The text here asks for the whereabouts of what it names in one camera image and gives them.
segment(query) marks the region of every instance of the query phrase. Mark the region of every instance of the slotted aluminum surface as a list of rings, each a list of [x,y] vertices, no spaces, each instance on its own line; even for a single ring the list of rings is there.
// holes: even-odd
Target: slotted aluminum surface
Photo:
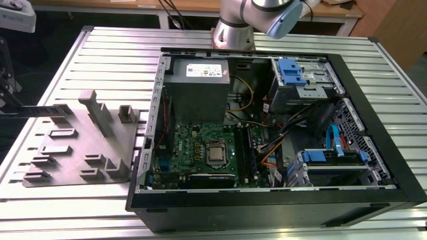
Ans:
[[[367,38],[255,35],[258,50],[340,54],[416,178],[427,189],[427,108],[403,73]],[[83,31],[43,95],[40,105],[77,102],[95,89],[108,109],[132,105],[148,111],[160,47],[210,48],[211,32],[95,27]],[[144,133],[147,112],[139,116]],[[219,239],[424,239],[427,204],[388,212],[351,227],[227,232],[152,233],[125,212],[128,183],[40,188],[21,186],[28,162],[49,119],[29,119],[0,167],[0,239],[219,238]],[[144,137],[136,138],[142,146]]]

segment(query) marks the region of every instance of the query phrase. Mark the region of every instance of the blue latch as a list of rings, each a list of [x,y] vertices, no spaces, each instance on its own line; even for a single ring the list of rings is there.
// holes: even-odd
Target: blue latch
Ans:
[[[359,152],[359,156],[360,156],[360,159],[362,159],[362,162],[366,164],[367,161],[368,161],[368,155],[364,151],[360,151]]]
[[[302,77],[302,68],[294,59],[280,58],[278,60],[278,68],[283,76],[283,84],[286,86],[307,85],[307,81]]]
[[[323,151],[303,151],[300,154],[304,163],[327,161],[326,154],[323,153]]]
[[[331,124],[326,129],[326,148],[331,149],[331,134],[334,134],[334,145],[338,152],[338,156],[344,156],[343,147],[342,147],[342,140],[340,140],[340,130],[336,124]]]
[[[287,175],[290,175],[292,173],[294,169],[295,169],[295,165],[292,163],[291,166],[288,166],[288,168],[287,168],[287,171],[286,171]]]

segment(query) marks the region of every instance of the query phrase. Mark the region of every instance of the yellow cable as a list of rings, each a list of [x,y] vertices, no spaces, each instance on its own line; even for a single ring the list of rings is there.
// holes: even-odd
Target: yellow cable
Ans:
[[[248,101],[248,104],[247,104],[244,107],[240,107],[240,108],[238,108],[238,109],[230,109],[230,110],[227,110],[227,112],[239,112],[239,111],[242,111],[243,109],[246,109],[248,106],[251,106],[251,104],[252,104],[252,102],[254,102],[254,90],[252,90],[250,84],[247,83],[247,81],[244,81],[239,76],[231,76],[231,77],[239,79],[240,82],[243,82],[243,84],[247,86],[248,90],[251,91],[251,100]]]

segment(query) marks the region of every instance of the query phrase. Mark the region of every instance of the blue cable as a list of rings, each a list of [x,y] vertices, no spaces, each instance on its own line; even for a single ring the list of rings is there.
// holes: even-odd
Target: blue cable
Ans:
[[[326,148],[331,149],[331,133],[334,133],[334,147],[338,152],[338,156],[344,156],[343,148],[342,148],[342,140],[340,140],[340,130],[336,124],[331,124],[326,130]]]

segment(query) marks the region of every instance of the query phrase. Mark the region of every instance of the wooden desk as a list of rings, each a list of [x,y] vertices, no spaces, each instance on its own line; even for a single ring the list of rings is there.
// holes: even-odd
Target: wooden desk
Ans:
[[[168,15],[159,0],[136,0],[132,2],[111,2],[109,0],[32,0],[32,6],[39,11],[112,13],[112,14],[151,14],[159,16],[160,28],[170,28]],[[174,0],[176,8],[184,16],[219,17],[222,0]],[[351,10],[338,5],[322,2],[314,9],[314,22],[340,23],[338,36],[348,36],[358,19],[364,16],[354,6]],[[310,13],[300,21],[310,21]]]

